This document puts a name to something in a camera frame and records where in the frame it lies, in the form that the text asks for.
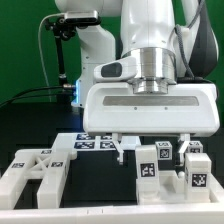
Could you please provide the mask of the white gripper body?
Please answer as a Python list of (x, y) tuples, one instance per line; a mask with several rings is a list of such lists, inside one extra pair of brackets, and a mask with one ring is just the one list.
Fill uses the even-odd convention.
[(220, 126), (213, 84), (177, 84), (166, 94), (135, 94), (125, 83), (98, 83), (86, 99), (84, 130), (92, 135), (209, 137)]

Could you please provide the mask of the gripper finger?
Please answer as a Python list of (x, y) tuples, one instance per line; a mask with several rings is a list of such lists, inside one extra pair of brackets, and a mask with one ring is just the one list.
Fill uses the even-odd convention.
[(189, 134), (181, 134), (178, 139), (178, 151), (177, 151), (177, 166), (184, 165), (184, 154), (188, 148), (190, 143), (190, 135)]
[(118, 152), (118, 162), (120, 165), (123, 164), (124, 162), (124, 151), (123, 149), (121, 148), (121, 139), (122, 139), (122, 136), (118, 133), (113, 133), (112, 134), (112, 142)]

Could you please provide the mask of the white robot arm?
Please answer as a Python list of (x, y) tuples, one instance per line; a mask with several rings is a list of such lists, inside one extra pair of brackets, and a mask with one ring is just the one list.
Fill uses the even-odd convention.
[(218, 130), (217, 90), (205, 78), (218, 59), (216, 38), (205, 0), (181, 2), (183, 26), (172, 0), (55, 0), (67, 20), (87, 12), (121, 19), (120, 59), (105, 59), (101, 43), (85, 51), (96, 64), (85, 101), (87, 133), (177, 135), (185, 153), (191, 137)]

